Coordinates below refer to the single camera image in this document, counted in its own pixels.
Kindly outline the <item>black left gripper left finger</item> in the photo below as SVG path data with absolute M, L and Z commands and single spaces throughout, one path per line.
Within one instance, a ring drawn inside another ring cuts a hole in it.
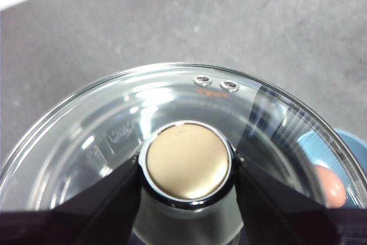
M 140 195 L 132 157 L 53 209 L 1 212 L 1 244 L 127 244 Z

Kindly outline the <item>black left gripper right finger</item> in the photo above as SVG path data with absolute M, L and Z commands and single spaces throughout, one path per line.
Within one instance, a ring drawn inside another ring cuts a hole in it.
M 236 160 L 236 199 L 250 244 L 366 244 L 366 210 L 329 209 L 248 159 Z

